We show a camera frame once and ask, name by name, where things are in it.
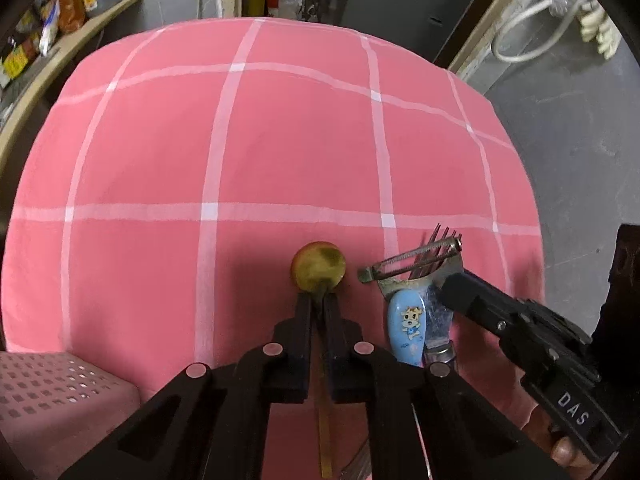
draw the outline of white cable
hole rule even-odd
[[[569,25],[571,24],[575,15],[580,10],[582,4],[584,4],[585,2],[587,2],[587,0],[576,0],[571,8],[567,11],[564,18],[562,18],[560,25],[558,25],[558,28],[556,28],[551,37],[549,37],[549,39],[539,47],[531,50],[530,52],[518,54],[517,56],[505,56],[501,54],[498,46],[507,35],[507,32],[509,32],[513,27],[523,22],[527,18],[530,18],[531,16],[551,6],[552,0],[542,0],[541,2],[536,3],[528,9],[523,10],[520,14],[518,14],[515,18],[509,20],[498,30],[498,32],[494,36],[493,41],[491,42],[491,51],[494,53],[496,59],[504,63],[521,63],[523,61],[529,61],[544,54],[547,50],[554,46],[558,42],[558,40],[560,40],[560,38],[562,38],[562,35],[569,28]]]

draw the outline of white grid line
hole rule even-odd
[[[247,19],[248,18],[246,17],[245,18],[225,18],[225,23],[243,22],[244,20],[247,20]],[[335,25],[327,25],[326,23],[296,22],[293,20],[286,20],[283,18],[258,18],[258,20],[263,20],[264,23],[269,27],[282,25],[284,27],[311,28],[313,30],[322,30],[323,32],[330,32],[333,34],[335,34],[337,30],[339,30],[345,34],[354,36],[358,40],[360,39],[360,37],[364,36],[369,40],[370,43],[373,43],[379,46],[386,46],[395,50],[399,50],[399,51],[402,51],[404,54],[409,54],[411,56],[416,57],[417,59],[420,59],[420,61],[424,61],[424,58],[418,56],[415,52],[411,52],[410,50],[405,49],[403,46],[399,46],[399,45],[396,45],[395,43],[390,43],[385,40],[380,40],[380,38],[376,38],[375,36],[370,36],[369,34],[364,34],[363,32],[353,30],[352,28],[336,27]],[[199,27],[199,26],[201,27],[203,25],[210,25],[212,22],[218,22],[218,21],[219,19],[217,18],[204,18],[202,20],[192,20],[190,22],[173,23],[168,28],[170,30],[181,30],[184,28]]]
[[[162,34],[162,32],[164,32],[164,29],[160,28],[153,34],[149,35],[146,40],[142,41],[129,53],[122,65],[119,67],[118,71],[113,76],[113,79],[107,86],[106,92],[98,102],[91,121],[89,122],[89,125],[87,127],[87,131],[84,134],[84,139],[82,140],[82,145],[80,146],[80,151],[78,153],[78,158],[76,158],[76,164],[74,165],[74,170],[71,176],[71,183],[69,185],[69,194],[66,199],[65,222],[63,223],[62,227],[62,248],[60,251],[60,303],[62,308],[62,337],[65,347],[69,351],[72,350],[71,319],[69,312],[69,260],[71,252],[71,224],[73,221],[73,206],[74,202],[76,201],[76,195],[78,194],[82,167],[84,166],[84,162],[86,160],[86,154],[89,150],[89,145],[91,145],[91,142],[94,138],[94,133],[98,127],[98,124],[100,123],[100,120],[102,119],[104,111],[107,108],[107,104],[109,103],[114,90],[118,86],[118,81],[124,74],[127,66],[129,66],[133,58],[136,57],[138,52],[140,52],[140,50],[145,48],[155,38]]]
[[[195,306],[195,342],[194,357],[196,362],[214,365],[214,312],[215,294],[213,290],[216,272],[217,222],[203,222],[210,218],[218,218],[218,198],[222,179],[222,163],[225,156],[228,126],[233,112],[236,94],[246,60],[255,43],[260,26],[264,20],[253,20],[240,41],[238,50],[231,63],[220,91],[218,108],[211,127],[211,140],[207,169],[202,188],[202,203],[213,203],[213,210],[206,211],[203,206],[200,218],[200,235],[198,237],[198,259],[196,267],[196,306]]]
[[[492,216],[492,231],[495,235],[495,242],[498,245],[498,253],[500,254],[500,262],[502,264],[502,272],[504,273],[504,288],[507,294],[511,294],[511,277],[509,275],[509,269],[507,266],[507,257],[504,253],[504,245],[502,243],[502,237],[500,236],[500,229],[498,228],[498,211],[495,205],[495,191],[494,185],[491,179],[491,168],[489,167],[489,160],[486,156],[486,151],[484,149],[484,144],[476,135],[474,129],[471,127],[469,123],[469,119],[466,116],[465,108],[462,105],[462,101],[460,100],[460,96],[458,94],[458,89],[456,88],[456,83],[453,76],[447,72],[447,77],[449,78],[449,83],[451,84],[451,91],[453,92],[453,96],[456,99],[456,103],[458,104],[458,108],[460,113],[465,119],[466,130],[469,132],[469,135],[474,140],[476,146],[478,146],[478,150],[480,151],[480,158],[482,159],[482,169],[484,171],[484,183],[486,184],[487,193],[489,194],[489,207],[491,208],[491,216]]]
[[[135,86],[137,84],[152,81],[158,78],[164,77],[174,77],[174,76],[182,76],[182,75],[198,75],[198,74],[208,74],[208,73],[228,73],[231,67],[231,63],[221,63],[221,64],[210,64],[210,65],[176,65],[165,68],[159,68],[155,70],[149,70],[148,72],[144,72],[142,74],[132,76],[126,79],[123,79],[118,82],[117,89],[125,89],[131,86]],[[338,90],[344,90],[349,92],[355,92],[357,94],[361,94],[367,97],[371,97],[375,101],[380,101],[389,105],[397,106],[399,108],[404,108],[405,110],[418,110],[431,115],[438,115],[443,117],[445,120],[450,123],[456,124],[462,128],[466,128],[465,121],[461,121],[460,119],[452,116],[448,112],[441,110],[440,108],[434,108],[429,105],[423,103],[414,103],[410,101],[405,101],[404,99],[383,94],[381,92],[374,91],[372,89],[366,88],[364,86],[356,85],[354,83],[349,83],[347,81],[342,81],[336,79],[328,74],[320,72],[319,70],[308,68],[304,66],[291,65],[287,63],[277,63],[277,62],[252,62],[252,63],[244,63],[242,65],[242,71],[268,71],[268,72],[281,72],[287,74],[298,75],[301,77],[306,77],[309,79],[313,79],[315,81],[319,81],[325,83],[332,88]],[[98,86],[96,88],[89,89],[85,92],[71,95],[71,96],[61,96],[55,103],[54,106],[68,106],[77,103],[81,103],[87,99],[91,99],[98,95],[104,93],[107,89],[107,85]],[[516,149],[508,142],[504,140],[498,139],[490,134],[480,132],[476,130],[476,135],[478,137],[482,137],[483,139],[490,140],[499,146],[510,150],[513,153],[517,153]]]
[[[240,20],[245,20],[245,18],[231,18],[234,21],[240,21]],[[380,40],[379,38],[376,38],[375,36],[370,36],[369,34],[364,34],[361,32],[358,32],[357,30],[352,30],[350,28],[344,28],[344,27],[335,27],[334,25],[326,25],[324,23],[309,23],[309,22],[293,22],[291,20],[281,20],[278,18],[265,18],[265,23],[268,24],[269,26],[271,25],[283,25],[284,27],[306,27],[306,28],[312,28],[313,30],[323,30],[325,32],[330,32],[332,34],[335,34],[338,30],[349,34],[350,36],[354,36],[358,39],[364,37],[367,38],[367,40],[369,41],[369,43],[373,43],[376,44],[378,46],[383,46],[383,47],[387,47],[387,48],[391,48],[392,50],[397,50],[399,52],[402,52],[404,54],[407,54],[411,57],[415,57],[415,59],[420,60],[420,62],[424,62],[424,58],[418,56],[415,52],[411,52],[410,50],[405,49],[402,46],[396,45],[395,43],[391,43],[389,41],[385,41],[385,40]],[[197,25],[201,25],[203,22],[203,20],[200,20],[199,22],[189,22],[189,23],[180,23],[180,24],[176,24],[173,25],[172,28],[183,28],[183,27],[189,27],[190,25],[193,26],[197,26]],[[302,70],[304,71],[305,68],[304,67],[296,67],[297,69],[299,69],[298,71]],[[446,72],[449,73],[448,70],[441,68],[439,66],[435,66],[433,65],[432,68],[435,68],[441,72]],[[331,76],[328,76],[326,74],[322,74],[324,75],[326,78],[331,78]],[[338,83],[338,85],[336,85],[336,88],[340,88],[340,84],[343,85],[351,85],[350,83],[347,82],[343,82],[343,81],[339,81],[339,80],[334,80],[335,82]],[[357,91],[359,93],[362,93],[362,90],[366,90],[365,88],[359,87]],[[444,110],[440,110],[439,108],[433,108],[433,107],[429,107],[425,104],[421,104],[421,103],[413,103],[413,102],[408,102],[408,101],[404,101],[400,98],[394,97],[394,96],[386,96],[386,98],[388,99],[387,101],[384,100],[384,97],[379,94],[381,98],[383,98],[384,102],[387,102],[389,104],[393,104],[402,108],[406,108],[406,109],[415,109],[415,110],[422,110],[425,113],[431,113],[431,114],[437,114],[437,115],[442,115],[444,118],[446,118],[447,120],[453,122],[454,124],[458,124],[459,126],[462,127],[466,127],[466,124],[463,121],[458,120],[457,118],[452,117],[451,115],[447,114],[446,111]],[[508,150],[511,150],[514,153],[517,153],[516,149],[508,142],[505,142],[501,139],[498,139],[497,137],[494,137],[490,134],[486,134],[484,132],[481,132],[479,130],[475,130],[475,133],[478,137],[482,137],[484,139],[487,140],[491,140],[493,142],[495,142],[496,144],[507,148]]]
[[[385,258],[399,253],[398,232],[394,220],[393,185],[391,181],[391,157],[385,138],[385,117],[380,97],[380,72],[378,57],[365,36],[360,43],[367,54],[369,65],[369,95],[371,98],[371,123],[376,146],[376,169],[378,170],[378,190],[380,192],[380,220],[385,240]]]
[[[12,219],[32,222],[63,222],[67,208],[40,208],[14,206]],[[382,227],[380,213],[371,211],[347,211],[305,204],[269,204],[242,202],[185,202],[167,204],[84,204],[72,208],[74,222],[79,221],[247,221],[320,223],[328,222],[343,227]],[[427,229],[441,223],[451,228],[477,228],[494,230],[494,220],[480,215],[393,215],[396,228]],[[502,235],[540,236],[539,226],[498,224]]]

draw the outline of finger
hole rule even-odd
[[[551,458],[562,467],[569,467],[576,459],[577,450],[569,437],[558,440],[551,450]]]
[[[531,441],[547,453],[551,452],[554,444],[554,438],[548,430],[550,424],[551,417],[540,406],[537,406],[531,412],[528,423],[522,428]]]
[[[571,467],[583,468],[583,467],[590,467],[590,466],[593,466],[593,463],[591,463],[591,460],[585,457],[584,453],[581,452],[579,449],[577,449],[575,458],[571,462]]]

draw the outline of orange bag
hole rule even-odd
[[[64,33],[75,32],[84,23],[84,3],[82,0],[59,0],[60,20],[58,27]]]

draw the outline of screw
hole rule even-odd
[[[429,367],[429,371],[432,375],[442,378],[448,376],[451,369],[444,363],[436,362]]]
[[[373,353],[374,346],[369,341],[358,341],[353,345],[353,349],[356,351],[356,354],[369,355]]]
[[[187,377],[191,379],[202,377],[205,373],[207,373],[207,367],[202,363],[194,363],[187,366]]]
[[[267,343],[262,347],[262,352],[269,357],[276,357],[282,354],[282,345],[280,343]]]

